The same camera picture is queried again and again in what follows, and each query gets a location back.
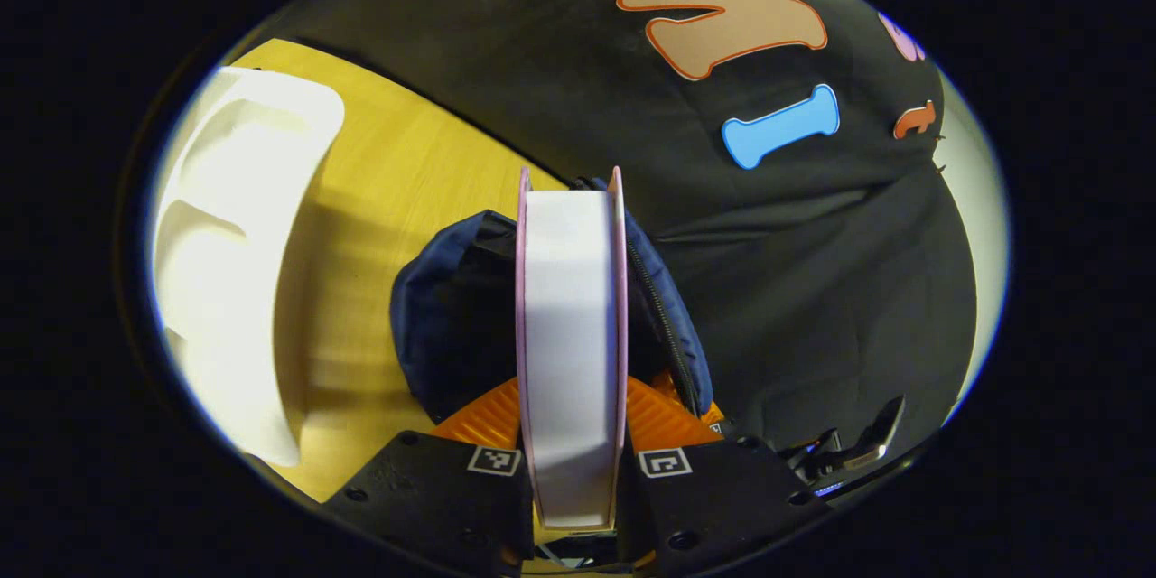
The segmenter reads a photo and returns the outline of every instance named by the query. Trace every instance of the navy blue bag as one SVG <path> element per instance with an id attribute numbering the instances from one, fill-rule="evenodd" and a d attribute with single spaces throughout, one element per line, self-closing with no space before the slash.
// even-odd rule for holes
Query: navy blue bag
<path id="1" fill-rule="evenodd" d="M 606 190 L 579 179 L 573 190 Z M 630 375 L 669 370 L 696 417 L 713 400 L 706 356 L 662 259 L 627 213 Z M 517 375 L 513 266 L 517 225 L 486 210 L 442 229 L 398 274 L 390 321 L 409 391 L 442 422 Z"/>

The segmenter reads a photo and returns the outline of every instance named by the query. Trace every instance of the zipper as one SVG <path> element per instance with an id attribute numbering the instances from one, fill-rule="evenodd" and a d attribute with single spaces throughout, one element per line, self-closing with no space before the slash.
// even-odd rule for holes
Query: zipper
<path id="1" fill-rule="evenodd" d="M 598 186 L 591 179 L 583 178 L 583 176 L 579 176 L 572 186 L 580 190 L 598 190 Z M 666 306 L 660 295 L 658 295 L 658 288 L 654 287 L 654 279 L 647 272 L 646 266 L 643 264 L 643 257 L 635 249 L 635 244 L 630 240 L 630 237 L 627 238 L 627 258 L 630 260 L 635 274 L 646 290 L 651 310 L 658 319 L 659 329 L 661 331 L 659 335 L 662 339 L 664 347 L 670 355 L 672 377 L 674 379 L 674 387 L 679 392 L 679 398 L 681 398 L 682 405 L 689 406 L 690 413 L 695 417 L 701 417 L 702 414 L 698 413 L 698 391 L 695 388 L 695 381 L 690 376 L 690 368 L 687 366 L 687 361 L 683 358 L 679 339 L 674 335 L 674 326 L 670 324 L 670 317 L 666 312 Z"/>

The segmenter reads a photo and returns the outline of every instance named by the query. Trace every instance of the white plastic tray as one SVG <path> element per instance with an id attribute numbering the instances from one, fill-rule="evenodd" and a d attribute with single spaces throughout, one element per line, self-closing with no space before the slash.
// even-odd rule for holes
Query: white plastic tray
<path id="1" fill-rule="evenodd" d="M 276 380 L 273 311 L 302 198 L 344 118 L 333 89 L 220 68 L 172 142 L 153 281 L 181 375 L 243 451 L 294 466 L 301 451 Z"/>

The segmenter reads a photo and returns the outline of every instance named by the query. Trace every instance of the screw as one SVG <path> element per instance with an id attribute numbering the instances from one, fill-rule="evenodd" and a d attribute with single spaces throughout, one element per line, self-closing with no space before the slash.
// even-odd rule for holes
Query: screw
<path id="1" fill-rule="evenodd" d="M 676 551 L 686 551 L 698 546 L 698 535 L 694 531 L 683 531 L 670 535 L 666 544 Z"/>
<path id="2" fill-rule="evenodd" d="M 475 549 L 490 546 L 490 538 L 487 535 L 487 533 L 479 533 L 473 528 L 466 528 L 465 531 L 462 531 L 461 535 L 459 535 L 458 539 L 461 540 L 462 544 L 467 547 L 473 547 Z"/>

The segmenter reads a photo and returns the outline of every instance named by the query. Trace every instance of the black fabric backdrop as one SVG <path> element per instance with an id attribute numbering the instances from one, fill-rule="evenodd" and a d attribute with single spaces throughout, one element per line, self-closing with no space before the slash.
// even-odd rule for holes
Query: black fabric backdrop
<path id="1" fill-rule="evenodd" d="M 867 2 L 801 1 L 821 15 L 825 47 L 751 52 L 702 81 L 644 36 L 655 15 L 701 10 L 628 13 L 615 0 L 298 0 L 251 43 L 348 57 L 563 179 L 620 165 L 739 432 L 793 445 L 838 427 L 853 440 L 906 394 L 891 447 L 902 454 L 955 403 L 975 332 L 966 236 L 932 163 L 941 121 L 891 134 L 904 110 L 942 110 L 943 90 L 932 60 L 904 60 Z M 821 83 L 838 97 L 837 133 L 754 170 L 731 160 L 722 121 Z"/>
<path id="2" fill-rule="evenodd" d="M 5 573 L 418 575 L 165 408 L 118 314 L 111 216 L 149 102 L 200 44 L 223 55 L 289 0 L 8 1 Z M 991 129 L 1014 283 L 987 369 L 925 459 L 746 575 L 1150 575 L 1138 1 L 869 1 Z"/>

